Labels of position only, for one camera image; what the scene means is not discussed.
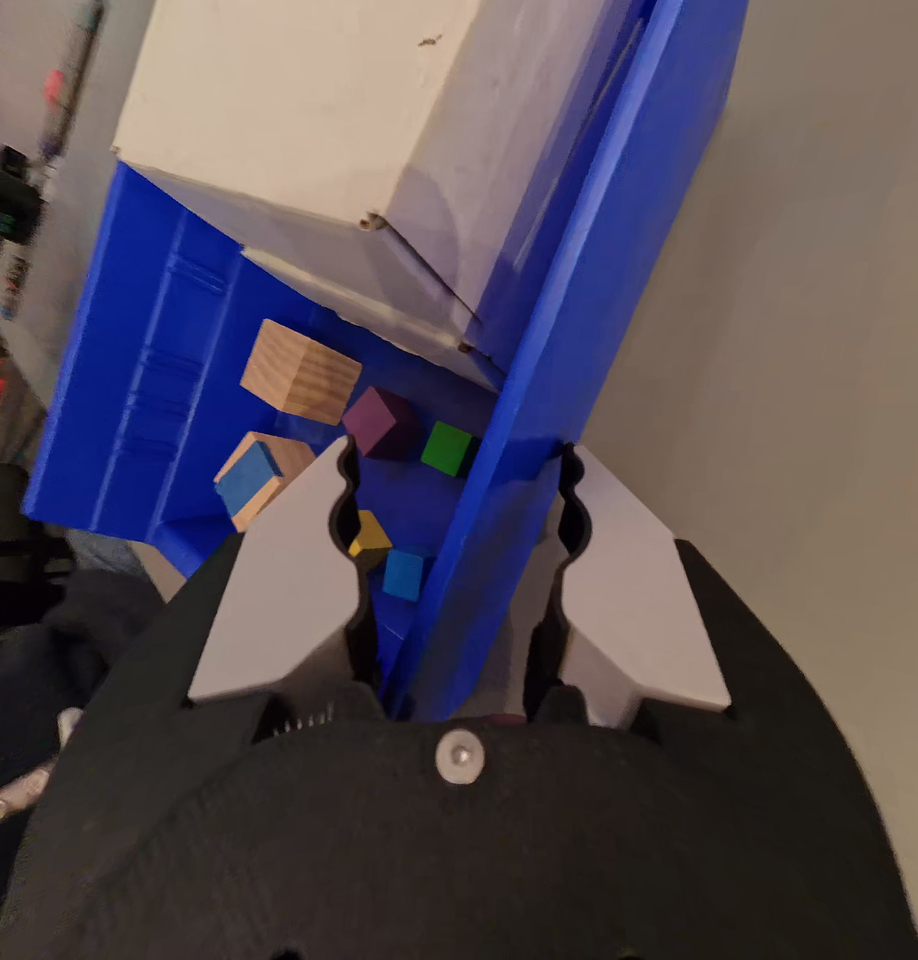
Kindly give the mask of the purple cube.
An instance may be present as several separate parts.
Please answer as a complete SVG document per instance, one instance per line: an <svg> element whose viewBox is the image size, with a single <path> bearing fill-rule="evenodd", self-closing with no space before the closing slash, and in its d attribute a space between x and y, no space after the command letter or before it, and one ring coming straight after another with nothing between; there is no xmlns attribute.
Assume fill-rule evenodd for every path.
<svg viewBox="0 0 918 960"><path fill-rule="evenodd" d="M423 437L416 410L399 394L369 386L342 419L360 453L370 459L407 459Z"/></svg>

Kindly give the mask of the plain large wooden cube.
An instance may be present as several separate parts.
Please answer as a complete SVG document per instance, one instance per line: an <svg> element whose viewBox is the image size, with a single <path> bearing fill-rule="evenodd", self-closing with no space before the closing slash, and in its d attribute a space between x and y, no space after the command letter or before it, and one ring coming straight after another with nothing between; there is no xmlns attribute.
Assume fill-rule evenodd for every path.
<svg viewBox="0 0 918 960"><path fill-rule="evenodd" d="M361 373L360 362L266 318L240 386L280 413L336 426Z"/></svg>

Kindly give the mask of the small blue cube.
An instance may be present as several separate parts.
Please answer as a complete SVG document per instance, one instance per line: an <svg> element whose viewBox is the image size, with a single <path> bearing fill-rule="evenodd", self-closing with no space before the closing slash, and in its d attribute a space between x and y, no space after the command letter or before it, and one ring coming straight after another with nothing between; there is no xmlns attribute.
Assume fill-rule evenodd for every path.
<svg viewBox="0 0 918 960"><path fill-rule="evenodd" d="M393 547L385 559L383 593L417 603L435 558L435 553L425 546Z"/></svg>

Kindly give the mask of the blue-faced large wooden cube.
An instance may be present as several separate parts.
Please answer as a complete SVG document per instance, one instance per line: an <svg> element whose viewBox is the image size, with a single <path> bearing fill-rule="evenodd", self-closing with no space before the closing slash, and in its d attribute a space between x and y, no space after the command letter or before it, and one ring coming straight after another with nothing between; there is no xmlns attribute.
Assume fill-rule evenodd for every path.
<svg viewBox="0 0 918 960"><path fill-rule="evenodd" d="M245 532L316 458L301 440L247 433L213 479L235 530Z"/></svg>

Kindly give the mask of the blue plastic bin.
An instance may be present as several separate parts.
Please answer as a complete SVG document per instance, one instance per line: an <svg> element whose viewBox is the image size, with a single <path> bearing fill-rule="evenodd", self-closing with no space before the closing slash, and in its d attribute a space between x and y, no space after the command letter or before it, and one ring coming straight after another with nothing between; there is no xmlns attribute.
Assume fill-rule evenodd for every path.
<svg viewBox="0 0 918 960"><path fill-rule="evenodd" d="M157 547L190 576L232 534L213 475L251 429L321 452L344 434L238 381L263 319L362 363L423 427L481 444L464 477L361 457L359 506L435 559L409 604L372 591L393 714L444 719L471 695L722 110L748 2L635 2L618 75L538 233L498 394L316 306L119 163L25 507Z"/></svg>

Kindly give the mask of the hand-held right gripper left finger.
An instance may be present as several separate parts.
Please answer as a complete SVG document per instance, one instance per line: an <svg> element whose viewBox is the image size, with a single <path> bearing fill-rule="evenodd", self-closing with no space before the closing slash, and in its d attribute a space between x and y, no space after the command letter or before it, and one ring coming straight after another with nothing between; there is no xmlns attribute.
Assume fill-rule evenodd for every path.
<svg viewBox="0 0 918 960"><path fill-rule="evenodd" d="M193 701L271 691L323 701L334 686L378 690L354 438L335 440L250 525L189 688Z"/></svg>

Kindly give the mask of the black battery charger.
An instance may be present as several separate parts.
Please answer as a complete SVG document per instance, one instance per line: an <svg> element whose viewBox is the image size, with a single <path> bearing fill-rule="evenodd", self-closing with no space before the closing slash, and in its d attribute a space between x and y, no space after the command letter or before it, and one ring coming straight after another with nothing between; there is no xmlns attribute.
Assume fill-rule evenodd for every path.
<svg viewBox="0 0 918 960"><path fill-rule="evenodd" d="M43 198L30 180L29 158L9 146L0 147L0 246L27 246L42 216Z"/></svg>

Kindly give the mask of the white cardboard box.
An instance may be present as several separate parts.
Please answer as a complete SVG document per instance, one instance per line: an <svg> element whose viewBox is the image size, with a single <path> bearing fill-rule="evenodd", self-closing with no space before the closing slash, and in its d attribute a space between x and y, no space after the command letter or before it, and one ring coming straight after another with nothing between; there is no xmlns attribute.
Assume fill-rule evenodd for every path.
<svg viewBox="0 0 918 960"><path fill-rule="evenodd" d="M156 2L113 150L341 318L498 392L641 2Z"/></svg>

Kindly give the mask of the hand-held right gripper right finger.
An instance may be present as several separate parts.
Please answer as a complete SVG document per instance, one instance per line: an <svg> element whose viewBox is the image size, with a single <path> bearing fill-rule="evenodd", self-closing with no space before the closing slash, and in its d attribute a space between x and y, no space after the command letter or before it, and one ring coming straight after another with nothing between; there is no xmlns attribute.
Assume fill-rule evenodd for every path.
<svg viewBox="0 0 918 960"><path fill-rule="evenodd" d="M556 568L528 651L528 719L578 689L594 726L645 700L708 712L731 703L672 532L589 451L562 451Z"/></svg>

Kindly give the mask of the small green cube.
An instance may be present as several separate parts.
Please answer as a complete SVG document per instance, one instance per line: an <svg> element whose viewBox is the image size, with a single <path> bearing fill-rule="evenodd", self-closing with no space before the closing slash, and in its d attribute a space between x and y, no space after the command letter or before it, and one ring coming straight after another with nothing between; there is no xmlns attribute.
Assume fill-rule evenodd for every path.
<svg viewBox="0 0 918 960"><path fill-rule="evenodd" d="M467 478L481 445L481 439L452 424L437 420L420 454L419 461L448 477Z"/></svg>

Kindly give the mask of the small yellow cube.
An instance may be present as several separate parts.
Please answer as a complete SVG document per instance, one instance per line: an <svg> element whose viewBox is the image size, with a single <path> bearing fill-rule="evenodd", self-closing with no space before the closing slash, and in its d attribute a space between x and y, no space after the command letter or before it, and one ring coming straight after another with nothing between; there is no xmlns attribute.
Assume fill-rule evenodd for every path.
<svg viewBox="0 0 918 960"><path fill-rule="evenodd" d="M393 542L371 510L358 510L360 528L351 546L349 556L357 563L380 564L393 549Z"/></svg>

